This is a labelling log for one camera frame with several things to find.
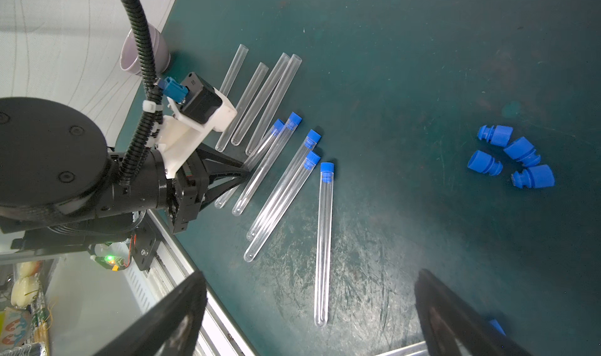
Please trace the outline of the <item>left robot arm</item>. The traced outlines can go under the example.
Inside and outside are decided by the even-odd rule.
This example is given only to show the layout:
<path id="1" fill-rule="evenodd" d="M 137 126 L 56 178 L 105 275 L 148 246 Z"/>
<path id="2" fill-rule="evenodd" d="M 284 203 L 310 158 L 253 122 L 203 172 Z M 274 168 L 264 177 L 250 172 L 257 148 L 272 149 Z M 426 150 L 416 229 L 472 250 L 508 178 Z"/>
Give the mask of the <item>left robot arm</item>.
<path id="1" fill-rule="evenodd" d="M 52 257 L 128 242 L 111 269 L 142 265 L 153 244 L 139 232 L 145 214 L 167 212 L 182 232 L 199 212 L 250 175 L 204 142 L 236 116 L 229 99 L 195 73 L 161 78 L 139 0 L 120 0 L 139 56 L 145 99 L 128 149 L 114 152 L 78 110 L 47 99 L 1 101 L 1 232 L 16 233 L 13 256 Z"/>

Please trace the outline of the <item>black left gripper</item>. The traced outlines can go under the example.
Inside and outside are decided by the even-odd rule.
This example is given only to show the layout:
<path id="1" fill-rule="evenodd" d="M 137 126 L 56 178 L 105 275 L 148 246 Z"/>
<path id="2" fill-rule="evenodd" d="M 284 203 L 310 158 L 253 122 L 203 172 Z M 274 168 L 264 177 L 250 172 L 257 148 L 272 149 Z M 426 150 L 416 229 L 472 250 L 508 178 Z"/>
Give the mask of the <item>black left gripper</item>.
<path id="1" fill-rule="evenodd" d="M 185 231 L 200 211 L 249 178 L 242 162 L 200 144 L 172 179 L 167 201 L 171 231 Z"/>

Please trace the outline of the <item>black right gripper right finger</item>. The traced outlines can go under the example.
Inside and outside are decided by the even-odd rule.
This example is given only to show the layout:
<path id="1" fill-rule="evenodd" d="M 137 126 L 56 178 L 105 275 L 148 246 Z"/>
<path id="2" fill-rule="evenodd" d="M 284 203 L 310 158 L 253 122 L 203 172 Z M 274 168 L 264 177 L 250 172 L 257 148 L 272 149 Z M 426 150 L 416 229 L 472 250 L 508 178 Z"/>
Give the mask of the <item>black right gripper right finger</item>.
<path id="1" fill-rule="evenodd" d="M 427 269 L 414 286 L 416 310 L 431 355 L 529 355 L 485 321 L 469 304 Z"/>

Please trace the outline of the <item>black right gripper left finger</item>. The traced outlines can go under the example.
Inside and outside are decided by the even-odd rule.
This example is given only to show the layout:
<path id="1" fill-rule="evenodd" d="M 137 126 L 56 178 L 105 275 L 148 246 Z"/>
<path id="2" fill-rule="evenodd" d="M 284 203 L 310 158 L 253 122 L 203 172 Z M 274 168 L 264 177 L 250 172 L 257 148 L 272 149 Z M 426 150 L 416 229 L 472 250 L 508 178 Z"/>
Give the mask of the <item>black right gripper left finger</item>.
<path id="1" fill-rule="evenodd" d="M 192 355 L 207 307 L 207 284 L 195 271 L 98 355 Z"/>

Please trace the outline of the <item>blue stopper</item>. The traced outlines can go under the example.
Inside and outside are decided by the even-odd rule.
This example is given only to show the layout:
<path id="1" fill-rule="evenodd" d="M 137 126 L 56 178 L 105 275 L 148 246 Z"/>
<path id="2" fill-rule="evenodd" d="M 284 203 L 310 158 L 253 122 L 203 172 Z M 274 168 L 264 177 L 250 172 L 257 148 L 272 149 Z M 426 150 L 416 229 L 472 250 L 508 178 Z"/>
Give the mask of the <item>blue stopper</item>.
<path id="1" fill-rule="evenodd" d="M 498 176 L 503 170 L 503 165 L 500 161 L 481 150 L 477 150 L 471 156 L 467 167 L 469 170 L 489 176 Z"/>
<path id="2" fill-rule="evenodd" d="M 537 154 L 535 146 L 525 137 L 513 141 L 503 151 L 524 168 L 531 168 L 541 163 L 542 157 Z"/>
<path id="3" fill-rule="evenodd" d="M 556 184 L 554 174 L 549 165 L 539 165 L 525 168 L 522 172 L 515 171 L 511 175 L 512 184 L 519 189 L 543 189 Z"/>
<path id="4" fill-rule="evenodd" d="M 507 147 L 511 136 L 513 134 L 513 128 L 504 125 L 483 125 L 479 128 L 477 138 L 481 141 L 485 141 L 493 146 Z"/>

